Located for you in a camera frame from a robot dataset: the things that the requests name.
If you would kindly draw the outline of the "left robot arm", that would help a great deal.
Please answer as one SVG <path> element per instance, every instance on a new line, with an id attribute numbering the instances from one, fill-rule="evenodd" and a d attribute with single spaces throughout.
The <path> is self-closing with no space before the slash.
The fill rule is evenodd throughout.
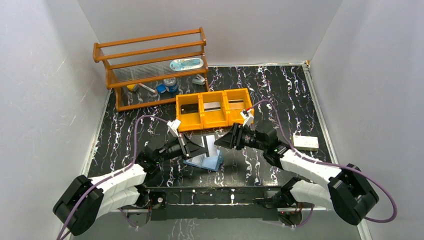
<path id="1" fill-rule="evenodd" d="M 151 206 L 151 194 L 143 184 L 157 174 L 160 163 L 174 158 L 189 160 L 209 152 L 208 138 L 192 142 L 180 133 L 179 120 L 168 121 L 168 141 L 152 138 L 127 167 L 109 174 L 88 178 L 77 176 L 52 208 L 63 230 L 78 236 L 103 215 L 125 206 Z"/>

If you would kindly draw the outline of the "orange card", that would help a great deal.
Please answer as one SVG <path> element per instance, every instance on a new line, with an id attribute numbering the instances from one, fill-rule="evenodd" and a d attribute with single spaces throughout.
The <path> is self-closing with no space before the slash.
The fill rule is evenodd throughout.
<path id="1" fill-rule="evenodd" d="M 243 100 L 229 100 L 228 107 L 230 110 L 244 109 L 245 103 Z"/>

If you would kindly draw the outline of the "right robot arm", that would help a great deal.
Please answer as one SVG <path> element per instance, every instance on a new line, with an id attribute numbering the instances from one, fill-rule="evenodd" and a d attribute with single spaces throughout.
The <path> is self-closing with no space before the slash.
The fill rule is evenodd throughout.
<path id="1" fill-rule="evenodd" d="M 278 138 L 269 120 L 259 121 L 254 129 L 235 122 L 214 144 L 226 149 L 245 147 L 262 151 L 272 166 L 298 175 L 292 177 L 273 196 L 256 198 L 265 208 L 283 208 L 295 203 L 310 203 L 325 207 L 351 225 L 358 225 L 380 200 L 368 180 L 353 164 L 328 166 L 318 159 L 307 161 Z"/>

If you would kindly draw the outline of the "black card with stripe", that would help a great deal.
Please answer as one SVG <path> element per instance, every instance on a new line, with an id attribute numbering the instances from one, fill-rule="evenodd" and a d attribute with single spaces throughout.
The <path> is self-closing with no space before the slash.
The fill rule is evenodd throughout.
<path id="1" fill-rule="evenodd" d="M 199 112 L 199 105 L 197 103 L 182 104 L 180 106 L 180 113 L 182 115 L 193 114 L 198 112 Z"/>

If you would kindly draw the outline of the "white card with grey stripe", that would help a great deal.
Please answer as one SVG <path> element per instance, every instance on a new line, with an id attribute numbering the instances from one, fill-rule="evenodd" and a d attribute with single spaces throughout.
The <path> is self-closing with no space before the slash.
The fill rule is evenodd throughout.
<path id="1" fill-rule="evenodd" d="M 204 135 L 202 137 L 202 144 L 206 148 L 207 152 L 204 154 L 206 158 L 217 157 L 219 155 L 217 147 L 215 146 L 215 136 Z"/>

